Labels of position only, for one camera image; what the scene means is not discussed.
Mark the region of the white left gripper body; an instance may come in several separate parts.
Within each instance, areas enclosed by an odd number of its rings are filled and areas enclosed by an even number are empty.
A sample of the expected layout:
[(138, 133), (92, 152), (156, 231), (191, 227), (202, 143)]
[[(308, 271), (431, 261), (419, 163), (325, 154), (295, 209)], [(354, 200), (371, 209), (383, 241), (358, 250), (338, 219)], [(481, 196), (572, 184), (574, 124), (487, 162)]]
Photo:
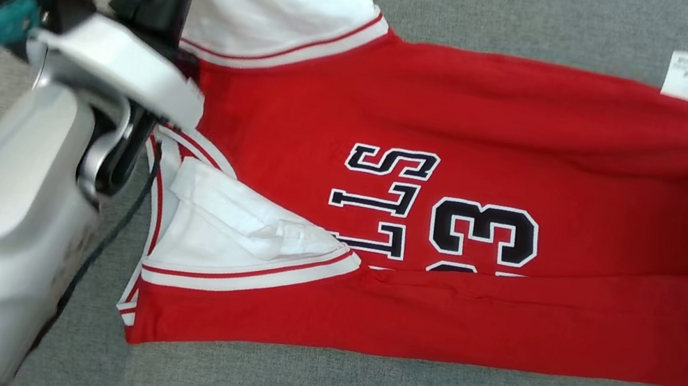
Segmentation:
[(110, 91), (183, 129), (195, 128), (204, 112), (204, 96), (181, 71), (126, 26), (92, 13), (69, 31), (33, 31), (29, 59), (59, 56)]

